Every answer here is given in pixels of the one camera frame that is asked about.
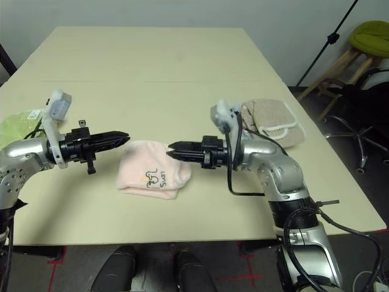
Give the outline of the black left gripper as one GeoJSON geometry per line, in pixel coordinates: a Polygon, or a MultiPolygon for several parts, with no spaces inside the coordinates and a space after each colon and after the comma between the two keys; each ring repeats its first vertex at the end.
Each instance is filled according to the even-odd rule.
{"type": "Polygon", "coordinates": [[[79,120],[79,127],[65,134],[59,141],[61,155],[64,162],[87,163],[88,174],[96,172],[94,167],[95,152],[102,152],[118,148],[127,143],[128,133],[122,131],[109,131],[99,134],[90,134],[85,120],[79,120]]]}

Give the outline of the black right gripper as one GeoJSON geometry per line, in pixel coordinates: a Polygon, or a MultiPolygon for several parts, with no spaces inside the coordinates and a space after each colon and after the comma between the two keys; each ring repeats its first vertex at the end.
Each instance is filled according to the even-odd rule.
{"type": "Polygon", "coordinates": [[[203,136],[201,142],[177,141],[168,146],[166,154],[176,160],[196,162],[203,169],[216,169],[231,163],[226,142],[217,136],[203,136]]]}

